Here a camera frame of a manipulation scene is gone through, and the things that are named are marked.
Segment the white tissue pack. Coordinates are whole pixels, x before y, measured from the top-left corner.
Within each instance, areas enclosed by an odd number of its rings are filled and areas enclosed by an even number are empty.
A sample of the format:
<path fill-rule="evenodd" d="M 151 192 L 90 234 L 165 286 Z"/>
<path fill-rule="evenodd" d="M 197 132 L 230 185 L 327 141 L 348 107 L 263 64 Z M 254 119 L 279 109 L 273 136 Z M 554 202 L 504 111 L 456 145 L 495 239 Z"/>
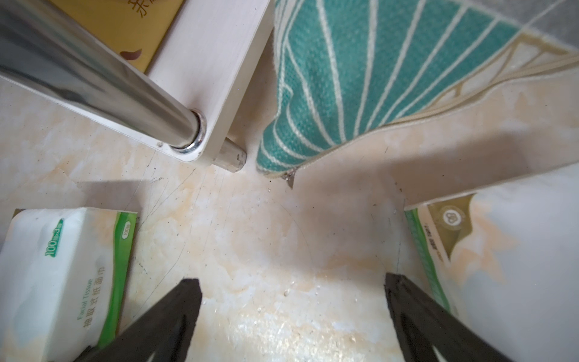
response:
<path fill-rule="evenodd" d="M 24 209 L 1 249 L 1 359 L 73 361 L 116 337 L 134 212 Z"/>
<path fill-rule="evenodd" d="M 515 361 L 578 359 L 578 166 L 405 208 L 434 299 Z"/>

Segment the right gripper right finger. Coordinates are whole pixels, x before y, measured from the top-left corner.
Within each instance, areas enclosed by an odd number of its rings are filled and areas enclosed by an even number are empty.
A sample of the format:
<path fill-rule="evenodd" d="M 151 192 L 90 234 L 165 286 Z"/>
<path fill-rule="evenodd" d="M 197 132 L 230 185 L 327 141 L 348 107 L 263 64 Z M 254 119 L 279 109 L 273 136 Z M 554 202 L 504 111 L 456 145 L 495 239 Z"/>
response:
<path fill-rule="evenodd" d="M 384 292 L 406 361 L 509 361 L 404 275 L 387 273 Z"/>

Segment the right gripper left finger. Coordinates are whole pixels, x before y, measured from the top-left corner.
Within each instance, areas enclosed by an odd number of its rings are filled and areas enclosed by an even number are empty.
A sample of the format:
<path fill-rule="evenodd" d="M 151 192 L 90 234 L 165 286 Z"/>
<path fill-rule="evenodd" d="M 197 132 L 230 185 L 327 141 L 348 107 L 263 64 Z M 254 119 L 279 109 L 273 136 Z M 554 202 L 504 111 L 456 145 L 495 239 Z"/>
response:
<path fill-rule="evenodd" d="M 88 347 L 77 361 L 184 361 L 202 302 L 198 279 L 181 280 L 105 347 Z"/>

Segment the gold tissue pack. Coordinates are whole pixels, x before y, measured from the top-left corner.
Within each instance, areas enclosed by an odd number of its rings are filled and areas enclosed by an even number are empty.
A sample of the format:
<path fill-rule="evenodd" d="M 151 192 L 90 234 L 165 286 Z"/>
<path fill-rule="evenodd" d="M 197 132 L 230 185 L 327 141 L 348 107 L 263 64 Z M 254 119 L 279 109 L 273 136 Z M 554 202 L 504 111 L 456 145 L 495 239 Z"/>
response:
<path fill-rule="evenodd" d="M 182 0 L 57 0 L 74 21 L 146 72 L 183 5 Z"/>

